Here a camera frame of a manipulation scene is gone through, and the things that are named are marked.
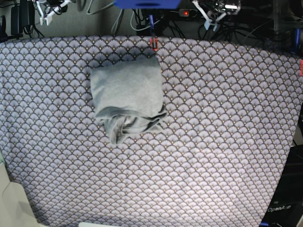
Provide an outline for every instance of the fan pattern fabric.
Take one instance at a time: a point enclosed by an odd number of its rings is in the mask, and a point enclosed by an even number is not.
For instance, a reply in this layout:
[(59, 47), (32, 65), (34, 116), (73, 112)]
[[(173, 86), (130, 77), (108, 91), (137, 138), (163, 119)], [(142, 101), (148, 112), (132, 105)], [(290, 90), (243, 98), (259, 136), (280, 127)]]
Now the fan pattern fabric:
[(155, 55), (148, 37), (0, 46), (0, 150), (37, 220), (124, 227), (257, 227), (303, 101), (300, 60), (229, 43), (159, 38), (168, 117), (109, 144), (92, 68)]

